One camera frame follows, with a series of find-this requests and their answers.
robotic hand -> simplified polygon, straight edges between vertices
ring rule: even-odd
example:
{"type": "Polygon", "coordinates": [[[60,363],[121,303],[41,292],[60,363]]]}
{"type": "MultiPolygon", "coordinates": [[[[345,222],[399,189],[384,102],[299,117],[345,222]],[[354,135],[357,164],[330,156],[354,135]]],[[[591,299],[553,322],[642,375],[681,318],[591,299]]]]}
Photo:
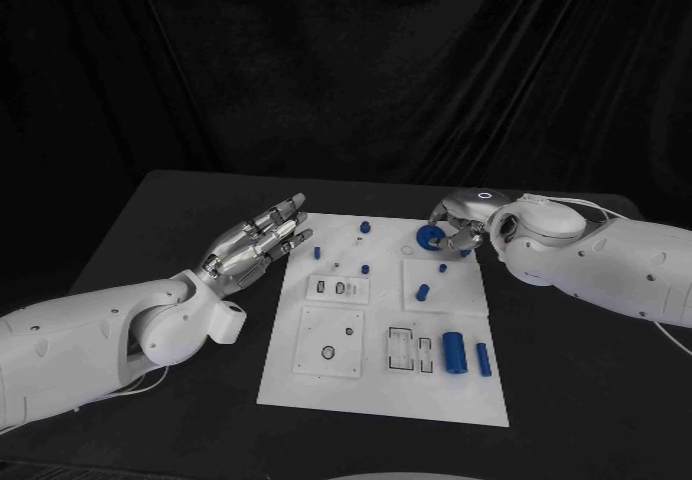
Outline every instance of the robotic hand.
{"type": "Polygon", "coordinates": [[[246,314],[221,299],[309,238],[302,194],[216,239],[194,271],[46,301],[0,318],[0,434],[109,398],[183,362],[206,336],[233,343],[246,314]]]}
{"type": "Polygon", "coordinates": [[[518,280],[553,285],[608,310],[692,327],[692,232],[625,219],[578,199],[465,188],[436,205],[428,226],[429,249],[474,249],[487,233],[498,259],[518,280]],[[562,203],[601,210],[589,222],[562,203]],[[456,233],[435,227],[448,220],[456,233]]]}

black table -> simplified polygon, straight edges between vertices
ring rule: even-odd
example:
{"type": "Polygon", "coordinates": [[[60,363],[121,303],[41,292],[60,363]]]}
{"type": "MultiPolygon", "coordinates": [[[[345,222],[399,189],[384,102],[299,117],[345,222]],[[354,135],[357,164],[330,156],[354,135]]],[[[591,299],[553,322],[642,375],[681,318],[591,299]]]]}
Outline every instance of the black table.
{"type": "MultiPolygon", "coordinates": [[[[307,211],[423,219],[449,191],[154,172],[72,293],[170,277],[197,263],[229,226],[296,192],[307,211]]],[[[580,196],[638,216],[625,198],[580,196]]],[[[256,405],[282,259],[232,297],[249,315],[237,343],[209,341],[152,391],[1,436],[0,458],[272,480],[373,471],[478,478],[692,475],[692,359],[648,322],[518,282],[490,246],[478,261],[510,428],[256,405]]],[[[692,340],[686,330],[673,333],[692,340]]]]}

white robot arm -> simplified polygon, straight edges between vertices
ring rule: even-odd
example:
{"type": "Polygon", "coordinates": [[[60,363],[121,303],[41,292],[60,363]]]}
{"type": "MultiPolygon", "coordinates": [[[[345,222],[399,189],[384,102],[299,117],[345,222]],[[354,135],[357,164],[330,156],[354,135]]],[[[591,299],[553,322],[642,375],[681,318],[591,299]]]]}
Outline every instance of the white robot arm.
{"type": "Polygon", "coordinates": [[[628,220],[582,200],[526,194],[511,202],[475,188],[442,200],[423,228],[444,217],[458,233],[428,234],[432,248],[472,249],[487,233],[500,261],[523,282],[553,285],[629,317],[692,327],[692,232],[628,220]],[[586,224],[557,202],[619,218],[586,224]]]}
{"type": "Polygon", "coordinates": [[[0,434],[183,362],[206,336],[234,342],[246,314],[221,299],[311,236],[294,232],[302,202],[298,194],[227,230],[197,268],[170,280],[59,298],[0,318],[0,434]]]}

black curtain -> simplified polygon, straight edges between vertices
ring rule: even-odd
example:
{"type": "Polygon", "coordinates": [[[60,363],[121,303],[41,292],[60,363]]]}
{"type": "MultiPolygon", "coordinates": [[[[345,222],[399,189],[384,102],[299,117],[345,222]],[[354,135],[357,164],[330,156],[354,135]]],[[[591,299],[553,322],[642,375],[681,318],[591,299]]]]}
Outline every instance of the black curtain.
{"type": "Polygon", "coordinates": [[[619,193],[689,224],[689,0],[152,5],[224,170],[619,193]]]}

